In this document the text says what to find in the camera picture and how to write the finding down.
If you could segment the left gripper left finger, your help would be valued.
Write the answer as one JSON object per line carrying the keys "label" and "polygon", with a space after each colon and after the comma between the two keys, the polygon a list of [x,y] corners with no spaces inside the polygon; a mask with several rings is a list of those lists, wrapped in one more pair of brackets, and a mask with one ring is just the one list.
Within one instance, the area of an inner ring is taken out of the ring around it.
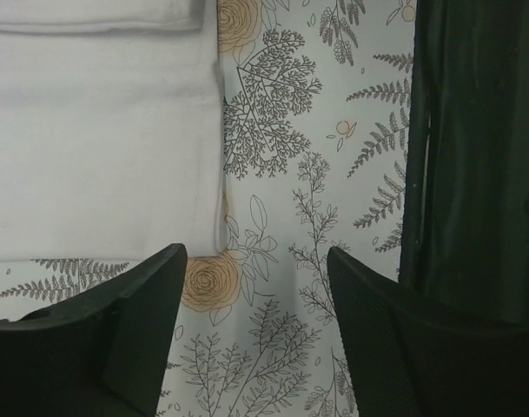
{"label": "left gripper left finger", "polygon": [[172,244],[68,300],[0,320],[0,416],[153,416],[187,266]]}

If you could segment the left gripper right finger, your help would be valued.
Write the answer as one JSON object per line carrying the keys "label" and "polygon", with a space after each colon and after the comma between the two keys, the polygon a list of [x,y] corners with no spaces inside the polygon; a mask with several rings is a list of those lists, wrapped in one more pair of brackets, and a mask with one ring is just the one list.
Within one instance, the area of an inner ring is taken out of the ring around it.
{"label": "left gripper right finger", "polygon": [[327,273],[362,416],[529,416],[529,326],[451,308],[344,250]]}

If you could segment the white t shirt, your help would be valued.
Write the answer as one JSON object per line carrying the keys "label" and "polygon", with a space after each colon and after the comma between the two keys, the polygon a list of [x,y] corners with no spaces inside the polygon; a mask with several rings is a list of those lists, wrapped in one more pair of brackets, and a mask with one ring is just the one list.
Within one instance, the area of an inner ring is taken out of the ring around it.
{"label": "white t shirt", "polygon": [[0,261],[225,245],[213,1],[0,1]]}

